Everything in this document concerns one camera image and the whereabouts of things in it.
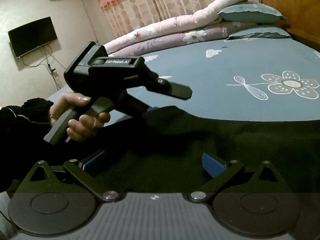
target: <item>person's hand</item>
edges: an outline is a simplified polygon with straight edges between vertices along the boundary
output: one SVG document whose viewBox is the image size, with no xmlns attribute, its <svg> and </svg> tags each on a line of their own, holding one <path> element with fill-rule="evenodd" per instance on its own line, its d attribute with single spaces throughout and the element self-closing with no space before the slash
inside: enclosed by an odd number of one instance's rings
<svg viewBox="0 0 320 240">
<path fill-rule="evenodd" d="M 59 119 L 70 105 L 85 106 L 90 102 L 91 98 L 80 93 L 64 92 L 54 102 L 49 109 L 49 121 L 51 126 Z M 90 117 L 86 114 L 80 116 L 79 121 L 71 119 L 68 122 L 68 136 L 71 139 L 82 142 L 96 135 L 97 130 L 102 128 L 104 123 L 110 121 L 109 113 L 101 113 L 97 118 Z"/>
</svg>

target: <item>fuzzy black sleeve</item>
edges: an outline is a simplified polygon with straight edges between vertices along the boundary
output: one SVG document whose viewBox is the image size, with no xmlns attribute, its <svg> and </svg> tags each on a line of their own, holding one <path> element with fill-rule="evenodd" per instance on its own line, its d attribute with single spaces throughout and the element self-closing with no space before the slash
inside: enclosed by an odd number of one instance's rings
<svg viewBox="0 0 320 240">
<path fill-rule="evenodd" d="M 21 107 L 1 108 L 0 192 L 9 187 L 13 178 L 23 177 L 39 152 L 45 151 L 43 137 L 51 128 L 48 111 L 52 105 L 51 101 L 34 98 Z"/>
</svg>

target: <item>teal pillow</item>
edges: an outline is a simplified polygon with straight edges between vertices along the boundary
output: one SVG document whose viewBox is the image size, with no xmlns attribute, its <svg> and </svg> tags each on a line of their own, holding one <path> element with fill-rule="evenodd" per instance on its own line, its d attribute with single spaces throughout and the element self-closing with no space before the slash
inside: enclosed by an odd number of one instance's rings
<svg viewBox="0 0 320 240">
<path fill-rule="evenodd" d="M 233 22 L 254 22 L 261 24 L 275 23 L 277 20 L 287 20 L 276 9 L 255 2 L 241 2 L 226 8 L 223 8 L 219 13 L 226 21 Z"/>
<path fill-rule="evenodd" d="M 230 34 L 227 40 L 236 40 L 244 38 L 269 38 L 269 39 L 291 39 L 289 33 L 280 27 L 271 25 L 259 25 L 236 33 Z"/>
</svg>

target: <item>folded quilt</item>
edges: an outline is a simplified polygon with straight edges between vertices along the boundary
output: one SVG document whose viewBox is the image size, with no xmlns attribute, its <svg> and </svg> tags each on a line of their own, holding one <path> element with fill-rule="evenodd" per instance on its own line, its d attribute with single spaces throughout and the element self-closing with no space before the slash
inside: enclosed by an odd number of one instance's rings
<svg viewBox="0 0 320 240">
<path fill-rule="evenodd" d="M 206 8 L 196 11 L 192 15 L 181 15 L 152 23 L 114 39 L 104 46 L 108 54 L 111 54 L 140 41 L 207 26 L 219 18 L 217 14 L 220 10 L 241 1 L 244 0 L 215 0 Z"/>
<path fill-rule="evenodd" d="M 222 22 L 207 27 L 191 30 L 183 33 L 174 33 L 166 36 L 132 44 L 109 56 L 140 56 L 146 53 L 184 46 L 202 41 L 214 41 L 228 38 L 230 34 L 257 26 L 249 22 Z"/>
</svg>

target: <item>television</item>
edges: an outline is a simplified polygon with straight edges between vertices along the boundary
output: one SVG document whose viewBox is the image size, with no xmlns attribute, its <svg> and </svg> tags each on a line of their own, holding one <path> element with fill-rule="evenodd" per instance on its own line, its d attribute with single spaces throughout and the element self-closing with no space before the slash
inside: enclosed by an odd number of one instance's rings
<svg viewBox="0 0 320 240">
<path fill-rule="evenodd" d="M 51 17 L 27 23 L 8 31 L 10 44 L 16 57 L 21 57 L 41 46 L 57 40 Z"/>
</svg>

